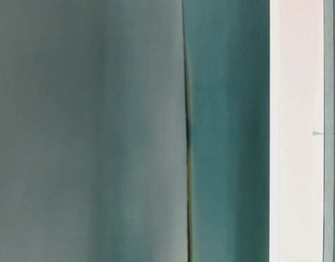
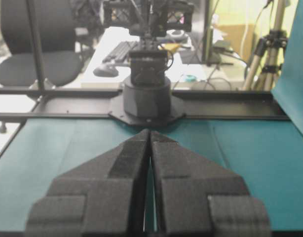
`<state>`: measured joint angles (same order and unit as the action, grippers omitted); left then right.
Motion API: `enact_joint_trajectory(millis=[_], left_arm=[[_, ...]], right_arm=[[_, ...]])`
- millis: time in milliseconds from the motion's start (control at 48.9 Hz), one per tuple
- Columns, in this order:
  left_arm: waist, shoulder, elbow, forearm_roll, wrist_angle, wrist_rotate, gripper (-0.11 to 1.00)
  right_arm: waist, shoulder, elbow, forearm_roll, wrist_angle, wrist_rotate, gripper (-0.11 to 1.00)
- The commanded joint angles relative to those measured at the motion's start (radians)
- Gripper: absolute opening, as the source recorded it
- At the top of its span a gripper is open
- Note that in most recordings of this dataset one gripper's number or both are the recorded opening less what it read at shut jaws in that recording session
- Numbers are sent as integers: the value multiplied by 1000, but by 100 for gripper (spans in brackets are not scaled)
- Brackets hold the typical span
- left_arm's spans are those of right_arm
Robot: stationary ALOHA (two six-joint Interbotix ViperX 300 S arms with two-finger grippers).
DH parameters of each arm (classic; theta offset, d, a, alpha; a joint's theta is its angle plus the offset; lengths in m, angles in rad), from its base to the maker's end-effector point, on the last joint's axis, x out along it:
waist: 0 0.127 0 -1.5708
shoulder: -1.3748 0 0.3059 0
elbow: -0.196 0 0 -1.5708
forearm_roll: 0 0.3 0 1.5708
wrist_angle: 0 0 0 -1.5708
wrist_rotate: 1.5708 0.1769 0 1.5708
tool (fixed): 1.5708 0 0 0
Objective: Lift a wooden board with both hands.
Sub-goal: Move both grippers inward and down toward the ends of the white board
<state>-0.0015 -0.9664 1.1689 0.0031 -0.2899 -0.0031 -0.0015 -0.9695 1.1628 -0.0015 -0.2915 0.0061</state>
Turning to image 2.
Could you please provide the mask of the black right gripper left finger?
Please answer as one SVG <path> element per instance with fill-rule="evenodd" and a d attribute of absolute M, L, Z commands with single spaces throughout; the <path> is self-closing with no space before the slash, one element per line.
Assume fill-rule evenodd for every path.
<path fill-rule="evenodd" d="M 127 237 L 141 234 L 149 166 L 145 129 L 55 177 L 31 208 L 29 237 Z"/>

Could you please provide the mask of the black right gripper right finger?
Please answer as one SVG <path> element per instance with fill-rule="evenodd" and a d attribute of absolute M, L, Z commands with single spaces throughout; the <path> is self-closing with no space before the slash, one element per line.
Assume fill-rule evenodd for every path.
<path fill-rule="evenodd" d="M 153 131 L 158 223 L 169 237 L 268 237 L 264 204 L 244 179 Z"/>

